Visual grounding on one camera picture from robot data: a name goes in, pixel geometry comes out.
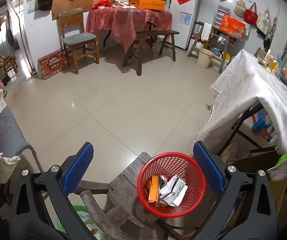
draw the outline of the red plastic basket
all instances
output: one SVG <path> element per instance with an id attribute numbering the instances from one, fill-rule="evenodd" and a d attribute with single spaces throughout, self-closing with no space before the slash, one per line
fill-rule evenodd
<path id="1" fill-rule="evenodd" d="M 152 174 L 170 177 L 178 175 L 186 181 L 188 190 L 179 207 L 156 207 L 148 203 L 144 187 Z M 140 202 L 152 214 L 163 218 L 177 218 L 192 212 L 202 201 L 205 194 L 205 176 L 198 163 L 183 153 L 167 152 L 153 157 L 140 171 L 137 191 Z"/>

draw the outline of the white sneaker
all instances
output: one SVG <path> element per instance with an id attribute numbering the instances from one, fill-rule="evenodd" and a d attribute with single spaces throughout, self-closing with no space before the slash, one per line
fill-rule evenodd
<path id="1" fill-rule="evenodd" d="M 221 159 L 226 165 L 231 165 L 238 158 L 239 144 L 230 143 L 227 148 L 224 149 Z"/>

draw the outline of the red tote bag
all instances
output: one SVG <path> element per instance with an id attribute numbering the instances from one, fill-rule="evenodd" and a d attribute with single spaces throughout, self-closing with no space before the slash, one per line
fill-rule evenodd
<path id="1" fill-rule="evenodd" d="M 256 26 L 257 19 L 258 19 L 257 6 L 256 3 L 254 2 L 253 5 L 251 5 L 251 7 L 245 11 L 244 20 L 246 23 Z"/>

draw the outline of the white tablecloth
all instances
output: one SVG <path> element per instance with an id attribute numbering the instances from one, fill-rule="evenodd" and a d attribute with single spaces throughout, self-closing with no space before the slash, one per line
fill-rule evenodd
<path id="1" fill-rule="evenodd" d="M 241 113 L 258 100 L 274 125 L 279 153 L 287 152 L 287 87 L 242 50 L 211 88 L 217 95 L 212 114 L 197 140 L 215 154 L 226 142 L 227 134 Z"/>

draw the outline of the hanging bag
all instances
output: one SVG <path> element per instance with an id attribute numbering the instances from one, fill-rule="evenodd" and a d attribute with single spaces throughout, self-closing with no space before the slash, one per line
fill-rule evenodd
<path id="1" fill-rule="evenodd" d="M 257 6 L 256 6 L 256 3 L 254 2 L 251 5 L 251 7 L 245 11 L 244 20 L 246 23 L 249 23 L 250 25 L 256 26 L 257 25 L 257 19 L 258 19 Z"/>
<path id="2" fill-rule="evenodd" d="M 245 16 L 245 11 L 246 10 L 247 10 L 247 6 L 245 5 L 245 2 L 243 0 L 240 0 L 236 4 L 234 12 L 239 17 L 243 18 Z"/>
<path id="3" fill-rule="evenodd" d="M 269 9 L 267 9 L 264 13 L 261 13 L 258 15 L 257 27 L 264 34 L 264 36 L 267 35 L 269 27 L 270 27 Z"/>

